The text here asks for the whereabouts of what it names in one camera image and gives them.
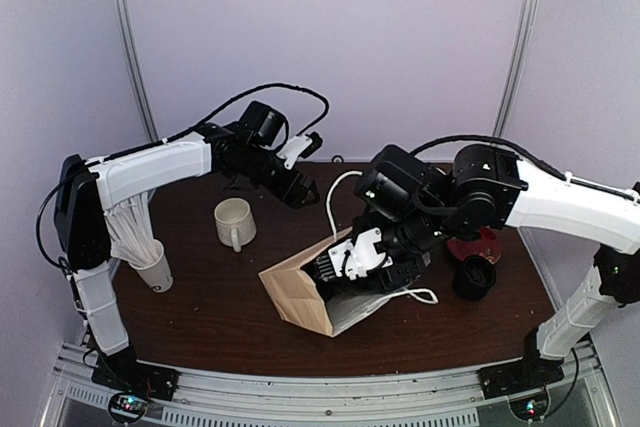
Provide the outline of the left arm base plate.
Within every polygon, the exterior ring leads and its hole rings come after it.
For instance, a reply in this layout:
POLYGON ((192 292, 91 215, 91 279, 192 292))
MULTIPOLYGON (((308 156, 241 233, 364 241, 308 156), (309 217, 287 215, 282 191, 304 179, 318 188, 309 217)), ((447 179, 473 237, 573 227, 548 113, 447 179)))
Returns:
POLYGON ((128 392, 143 399, 171 401, 178 385, 175 369, 153 366, 138 361, 99 359, 93 369, 93 383, 113 390, 128 392))

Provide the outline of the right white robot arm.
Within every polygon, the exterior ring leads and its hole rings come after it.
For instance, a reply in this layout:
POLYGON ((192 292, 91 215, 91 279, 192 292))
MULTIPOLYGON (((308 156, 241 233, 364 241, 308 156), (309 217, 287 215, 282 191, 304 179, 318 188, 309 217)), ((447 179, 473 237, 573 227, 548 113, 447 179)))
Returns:
POLYGON ((336 271, 351 280, 415 258, 481 227, 556 231, 599 243, 585 280, 527 336, 513 366, 519 387, 535 387, 615 307, 639 299, 639 193, 553 171, 516 147, 472 144, 443 173, 385 146, 354 189, 367 209, 336 271))

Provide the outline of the brown paper takeout bag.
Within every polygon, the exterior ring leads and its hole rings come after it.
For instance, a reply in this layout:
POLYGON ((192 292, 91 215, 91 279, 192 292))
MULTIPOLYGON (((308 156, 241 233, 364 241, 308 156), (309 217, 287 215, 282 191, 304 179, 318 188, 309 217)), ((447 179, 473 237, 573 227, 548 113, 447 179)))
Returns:
POLYGON ((394 292, 382 292, 380 287, 371 286, 379 280, 383 268, 356 281, 322 282, 311 276, 311 262, 315 257, 334 243, 351 238, 351 229, 337 230, 331 199, 341 181, 362 174, 359 170, 346 171, 331 184, 325 200, 331 227, 329 237, 259 273, 282 320, 330 338, 370 317, 397 297, 408 296, 426 305, 439 303, 438 296, 429 288, 410 285, 394 292))

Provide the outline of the stack of black lids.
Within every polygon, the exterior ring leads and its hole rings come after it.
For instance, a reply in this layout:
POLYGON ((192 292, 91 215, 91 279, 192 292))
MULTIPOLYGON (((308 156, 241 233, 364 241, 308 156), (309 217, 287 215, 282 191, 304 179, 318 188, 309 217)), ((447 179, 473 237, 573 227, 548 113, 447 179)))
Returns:
POLYGON ((466 301, 482 300, 495 285, 497 273, 494 265, 484 257, 467 257, 457 269, 452 287, 455 294, 466 301))

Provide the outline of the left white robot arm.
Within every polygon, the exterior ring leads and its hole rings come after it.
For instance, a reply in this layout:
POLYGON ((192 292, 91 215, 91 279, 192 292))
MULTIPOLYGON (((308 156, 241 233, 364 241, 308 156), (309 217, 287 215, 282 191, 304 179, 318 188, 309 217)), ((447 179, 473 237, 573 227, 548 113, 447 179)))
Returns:
POLYGON ((97 374, 107 384, 133 391, 154 376, 130 343, 109 273, 111 259, 120 258, 159 274, 159 281, 147 282, 152 290, 172 285, 163 248, 150 231, 149 193, 220 173, 231 180, 242 176, 293 209, 316 204, 316 182, 295 164, 315 153, 323 140, 303 129, 276 146, 278 134, 287 129, 284 114, 253 101, 239 120, 225 126, 204 121, 174 137, 107 157, 64 160, 53 214, 64 253, 61 266, 92 335, 97 374), (151 246, 137 249, 123 238, 137 233, 153 240, 151 246))

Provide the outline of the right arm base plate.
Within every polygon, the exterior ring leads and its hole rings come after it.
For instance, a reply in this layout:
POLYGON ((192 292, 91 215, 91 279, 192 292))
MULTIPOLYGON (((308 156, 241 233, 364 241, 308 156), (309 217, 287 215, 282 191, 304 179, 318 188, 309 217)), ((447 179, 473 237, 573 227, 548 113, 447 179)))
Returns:
POLYGON ((564 379, 564 362, 524 358, 481 368, 478 377, 485 399, 539 389, 564 379))

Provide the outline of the clear glass pitcher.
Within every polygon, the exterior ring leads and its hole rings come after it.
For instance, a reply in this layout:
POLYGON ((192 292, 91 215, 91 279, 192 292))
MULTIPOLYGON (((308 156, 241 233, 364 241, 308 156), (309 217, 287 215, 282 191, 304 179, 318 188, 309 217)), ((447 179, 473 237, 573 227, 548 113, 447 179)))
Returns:
POLYGON ((218 239, 236 253, 240 253, 257 235, 251 206, 245 199, 223 200, 215 207, 213 216, 218 239))

